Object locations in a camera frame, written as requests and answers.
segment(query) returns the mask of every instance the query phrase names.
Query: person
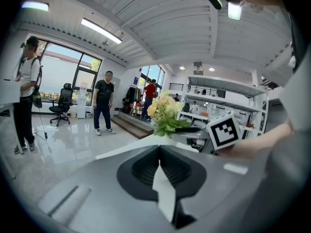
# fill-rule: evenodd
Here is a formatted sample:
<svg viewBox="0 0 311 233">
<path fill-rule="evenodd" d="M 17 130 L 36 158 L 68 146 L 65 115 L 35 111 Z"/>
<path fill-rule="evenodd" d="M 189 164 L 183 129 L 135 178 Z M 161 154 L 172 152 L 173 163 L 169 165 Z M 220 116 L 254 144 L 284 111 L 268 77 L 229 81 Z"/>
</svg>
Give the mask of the person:
<svg viewBox="0 0 311 233">
<path fill-rule="evenodd" d="M 94 89 L 93 96 L 93 108 L 94 108 L 94 128 L 96 130 L 96 135 L 101 135 L 101 130 L 99 126 L 99 116 L 101 113 L 105 118 L 106 131 L 108 133 L 115 134 L 116 132 L 111 128 L 110 123 L 110 108 L 113 103 L 113 92 L 114 86 L 110 82 L 112 80 L 112 71 L 107 71 L 104 80 L 97 81 Z"/>
<path fill-rule="evenodd" d="M 152 99 L 156 95 L 156 80 L 151 80 L 151 83 L 147 85 L 144 90 L 146 91 L 146 99 L 145 99 L 145 105 L 144 109 L 142 111 L 142 119 L 149 119 L 149 116 L 147 114 L 148 107 L 152 104 Z"/>
<path fill-rule="evenodd" d="M 35 137 L 32 132 L 31 110 L 33 106 L 33 91 L 36 84 L 40 62 L 37 59 L 36 51 L 39 46 L 39 40 L 31 36 L 24 46 L 23 60 L 20 63 L 20 69 L 16 81 L 21 82 L 19 103 L 14 104 L 14 121 L 19 143 L 23 150 L 26 150 L 25 140 L 29 145 L 29 150 L 35 150 Z M 18 147 L 14 150 L 15 154 L 19 153 Z"/>
<path fill-rule="evenodd" d="M 190 113 L 199 114 L 200 106 L 196 104 L 196 101 L 193 102 L 193 105 L 190 108 Z"/>
<path fill-rule="evenodd" d="M 174 97 L 174 100 L 175 100 L 176 102 L 179 102 L 178 96 L 179 96 L 178 93 L 176 93 L 176 94 L 175 94 L 175 97 Z"/>
<path fill-rule="evenodd" d="M 296 58 L 296 66 L 294 71 L 299 67 L 304 55 L 311 42 L 310 23 L 305 20 L 303 8 L 308 7 L 309 0 L 226 0 L 235 4 L 247 2 L 260 6 L 278 6 L 286 9 L 291 17 L 292 22 L 292 39 L 293 51 Z M 257 151 L 272 148 L 278 141 L 290 136 L 294 132 L 293 125 L 289 119 L 285 123 L 277 126 L 269 132 L 262 134 L 256 138 L 248 138 L 242 140 L 238 144 L 228 148 L 218 150 L 219 155 L 229 157 L 252 159 Z"/>
</svg>

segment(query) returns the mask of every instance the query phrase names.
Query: step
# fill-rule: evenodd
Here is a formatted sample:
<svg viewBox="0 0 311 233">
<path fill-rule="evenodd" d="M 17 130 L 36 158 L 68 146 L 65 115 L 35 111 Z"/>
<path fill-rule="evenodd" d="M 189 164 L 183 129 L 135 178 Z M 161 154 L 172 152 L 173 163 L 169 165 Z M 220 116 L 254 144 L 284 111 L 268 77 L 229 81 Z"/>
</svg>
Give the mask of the step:
<svg viewBox="0 0 311 233">
<path fill-rule="evenodd" d="M 145 137 L 151 135 L 149 133 L 146 133 L 146 132 L 140 130 L 135 125 L 128 123 L 127 121 L 123 120 L 123 118 L 114 117 L 114 118 L 111 118 L 111 121 L 138 139 L 142 139 L 142 138 L 145 138 Z"/>
<path fill-rule="evenodd" d="M 132 116 L 130 114 L 126 114 L 123 112 L 119 112 L 119 118 L 122 118 L 124 121 L 126 121 L 129 124 L 132 124 L 133 126 L 139 128 L 141 131 L 144 131 L 148 134 L 153 134 L 154 129 L 148 122 L 142 121 L 137 116 Z"/>
</svg>

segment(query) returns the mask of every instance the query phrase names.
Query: tiled floor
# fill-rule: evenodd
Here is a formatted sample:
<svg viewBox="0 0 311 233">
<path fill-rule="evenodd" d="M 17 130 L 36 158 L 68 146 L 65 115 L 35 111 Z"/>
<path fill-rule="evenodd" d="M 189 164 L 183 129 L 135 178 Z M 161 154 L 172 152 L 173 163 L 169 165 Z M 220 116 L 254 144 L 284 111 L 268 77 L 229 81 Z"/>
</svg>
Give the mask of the tiled floor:
<svg viewBox="0 0 311 233">
<path fill-rule="evenodd" d="M 43 195 L 62 179 L 95 160 L 95 156 L 118 149 L 137 139 L 112 123 L 116 134 L 102 131 L 101 136 L 94 132 L 93 119 L 69 118 L 71 124 L 62 121 L 59 127 L 50 125 L 54 116 L 41 116 L 47 141 L 35 136 L 36 150 L 23 155 L 13 153 L 16 141 L 13 127 L 7 117 L 0 118 L 0 144 L 8 162 L 16 173 L 13 185 L 21 189 L 33 202 L 37 203 Z M 104 119 L 100 125 L 105 129 Z M 44 138 L 40 117 L 33 115 L 33 127 Z"/>
</svg>

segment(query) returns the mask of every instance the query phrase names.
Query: wall light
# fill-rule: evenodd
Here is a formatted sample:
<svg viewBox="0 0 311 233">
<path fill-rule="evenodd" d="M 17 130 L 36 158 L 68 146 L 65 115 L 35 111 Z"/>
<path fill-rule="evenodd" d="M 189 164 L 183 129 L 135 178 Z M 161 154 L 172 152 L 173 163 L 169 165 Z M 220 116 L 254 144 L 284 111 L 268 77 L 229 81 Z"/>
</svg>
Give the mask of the wall light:
<svg viewBox="0 0 311 233">
<path fill-rule="evenodd" d="M 241 19 L 242 7 L 233 3 L 228 3 L 228 17 L 234 20 Z"/>
<path fill-rule="evenodd" d="M 122 42 L 122 40 L 117 38 L 114 34 L 95 24 L 94 22 L 91 22 L 90 20 L 83 18 L 81 24 L 95 30 L 98 33 L 101 33 L 102 35 L 106 36 L 110 40 L 113 40 L 117 44 L 120 44 Z"/>
<path fill-rule="evenodd" d="M 21 7 L 49 11 L 49 5 L 43 2 L 24 2 Z"/>
</svg>

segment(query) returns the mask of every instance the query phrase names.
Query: ceiling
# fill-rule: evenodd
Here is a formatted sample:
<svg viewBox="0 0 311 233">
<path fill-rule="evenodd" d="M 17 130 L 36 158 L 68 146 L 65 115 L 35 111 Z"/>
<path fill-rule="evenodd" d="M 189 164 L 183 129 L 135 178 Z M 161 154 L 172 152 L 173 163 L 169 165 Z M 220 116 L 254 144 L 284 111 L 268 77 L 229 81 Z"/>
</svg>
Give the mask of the ceiling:
<svg viewBox="0 0 311 233">
<path fill-rule="evenodd" d="M 20 28 L 59 31 L 84 41 L 127 68 L 202 61 L 234 70 L 265 70 L 287 47 L 291 30 L 278 9 L 256 14 L 244 7 L 240 21 L 208 0 L 36 0 L 49 12 L 22 9 Z M 87 18 L 122 39 L 119 45 L 81 25 Z"/>
</svg>

